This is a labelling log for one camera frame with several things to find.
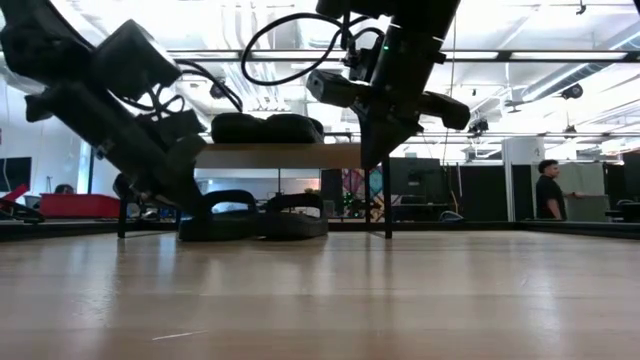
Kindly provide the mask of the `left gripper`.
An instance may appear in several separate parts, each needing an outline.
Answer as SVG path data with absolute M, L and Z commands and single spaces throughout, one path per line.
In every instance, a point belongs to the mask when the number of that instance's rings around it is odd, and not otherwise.
M 25 101 L 29 122 L 57 117 L 120 171 L 120 187 L 189 215 L 205 213 L 194 169 L 207 143 L 193 112 L 135 115 L 83 83 L 58 84 Z

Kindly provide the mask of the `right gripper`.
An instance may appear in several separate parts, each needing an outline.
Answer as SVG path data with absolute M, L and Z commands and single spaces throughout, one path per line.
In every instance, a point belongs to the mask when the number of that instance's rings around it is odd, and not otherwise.
M 361 165 L 379 164 L 410 137 L 423 132 L 422 115 L 437 117 L 449 129 L 462 130 L 469 107 L 425 89 L 433 67 L 443 63 L 442 42 L 427 34 L 391 27 L 385 33 L 370 82 L 351 81 L 324 70 L 312 71 L 306 88 L 321 103 L 351 109 L 359 118 Z

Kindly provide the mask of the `wooden shelf black metal legs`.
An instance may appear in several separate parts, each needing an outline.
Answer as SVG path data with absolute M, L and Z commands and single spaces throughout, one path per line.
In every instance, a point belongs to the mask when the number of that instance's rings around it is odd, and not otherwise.
M 346 169 L 353 165 L 356 157 L 361 160 L 361 144 L 213 144 L 204 149 L 196 162 L 202 163 L 206 169 Z M 379 164 L 385 165 L 389 157 L 385 157 Z M 140 198 L 150 202 L 144 195 L 136 195 L 125 186 L 120 187 L 116 177 L 114 189 L 124 201 Z M 264 211 L 263 205 L 256 202 L 258 213 Z M 245 209 L 245 205 L 221 203 L 213 208 L 214 212 Z M 290 212 L 306 213 L 318 216 L 319 211 L 313 208 L 293 208 Z

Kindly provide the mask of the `dark background monitor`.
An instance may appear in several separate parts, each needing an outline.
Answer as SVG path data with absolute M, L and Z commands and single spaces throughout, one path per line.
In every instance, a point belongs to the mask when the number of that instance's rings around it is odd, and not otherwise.
M 394 222 L 438 221 L 448 208 L 443 170 L 438 159 L 391 158 Z

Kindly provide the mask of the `red bin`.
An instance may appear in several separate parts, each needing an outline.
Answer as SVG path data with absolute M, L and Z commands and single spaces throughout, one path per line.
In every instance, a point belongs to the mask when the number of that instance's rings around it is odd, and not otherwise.
M 120 200 L 102 194 L 43 193 L 39 211 L 46 218 L 117 218 Z

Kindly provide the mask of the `black partition panel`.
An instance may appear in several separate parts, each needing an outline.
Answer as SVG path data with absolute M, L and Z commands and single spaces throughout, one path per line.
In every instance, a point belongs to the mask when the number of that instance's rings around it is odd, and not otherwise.
M 468 221 L 506 221 L 505 172 L 502 166 L 449 165 L 445 179 L 459 214 Z

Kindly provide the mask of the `long ceiling light strip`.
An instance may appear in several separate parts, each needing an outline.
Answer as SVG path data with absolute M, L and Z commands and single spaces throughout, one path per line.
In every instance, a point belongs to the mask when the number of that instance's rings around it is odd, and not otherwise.
M 496 51 L 445 51 L 444 55 L 451 62 L 490 62 L 494 61 L 499 53 Z
M 517 51 L 513 52 L 511 59 L 514 60 L 559 60 L 568 62 L 569 60 L 618 60 L 623 59 L 627 53 L 625 51 L 586 51 L 586 52 L 533 52 Z

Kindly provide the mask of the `white column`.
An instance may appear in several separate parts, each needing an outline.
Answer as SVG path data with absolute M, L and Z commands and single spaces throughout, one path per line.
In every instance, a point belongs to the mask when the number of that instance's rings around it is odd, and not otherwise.
M 533 219 L 536 165 L 545 158 L 540 137 L 511 137 L 502 141 L 507 217 L 510 222 Z

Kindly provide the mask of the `red flat object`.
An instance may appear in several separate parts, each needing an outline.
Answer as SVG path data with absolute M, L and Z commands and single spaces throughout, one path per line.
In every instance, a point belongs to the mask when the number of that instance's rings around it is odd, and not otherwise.
M 9 191 L 4 196 L 0 197 L 0 205 L 13 204 L 21 196 L 25 195 L 29 191 L 29 187 L 26 184 L 21 184 L 15 189 Z

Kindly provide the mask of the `person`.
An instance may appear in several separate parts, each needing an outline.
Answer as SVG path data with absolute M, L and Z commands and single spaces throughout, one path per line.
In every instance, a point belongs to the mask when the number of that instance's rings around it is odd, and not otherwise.
M 535 184 L 536 219 L 558 220 L 567 219 L 565 199 L 583 198 L 585 194 L 577 192 L 564 192 L 556 178 L 558 177 L 559 163 L 554 159 L 545 159 L 538 165 L 540 174 Z

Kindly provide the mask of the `grey green partition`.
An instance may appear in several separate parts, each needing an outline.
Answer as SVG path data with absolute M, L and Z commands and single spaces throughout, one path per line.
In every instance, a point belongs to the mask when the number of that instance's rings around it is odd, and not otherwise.
M 567 193 L 583 194 L 566 199 L 567 217 L 573 222 L 606 222 L 609 197 L 605 193 L 604 171 L 600 163 L 566 163 L 558 183 Z

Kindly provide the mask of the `colourful wall artwork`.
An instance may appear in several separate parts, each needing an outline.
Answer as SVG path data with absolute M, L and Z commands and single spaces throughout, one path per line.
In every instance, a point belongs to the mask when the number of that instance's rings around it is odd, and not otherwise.
M 343 215 L 364 219 L 365 212 L 365 172 L 362 169 L 342 170 Z M 369 214 L 372 222 L 384 220 L 383 172 L 376 167 L 369 173 Z

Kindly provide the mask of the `black wall screen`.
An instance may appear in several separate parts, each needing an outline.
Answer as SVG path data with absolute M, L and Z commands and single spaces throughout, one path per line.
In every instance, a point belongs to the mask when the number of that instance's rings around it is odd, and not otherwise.
M 10 192 L 31 184 L 31 157 L 0 158 L 0 192 Z

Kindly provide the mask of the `grey ceiling duct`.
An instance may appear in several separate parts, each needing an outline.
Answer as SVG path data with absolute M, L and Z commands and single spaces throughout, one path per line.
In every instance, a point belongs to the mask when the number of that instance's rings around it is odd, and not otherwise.
M 596 47 L 596 50 L 640 51 L 640 20 Z M 541 100 L 569 88 L 612 65 L 612 62 L 587 62 L 562 66 L 522 90 L 513 90 L 505 106 L 519 106 Z

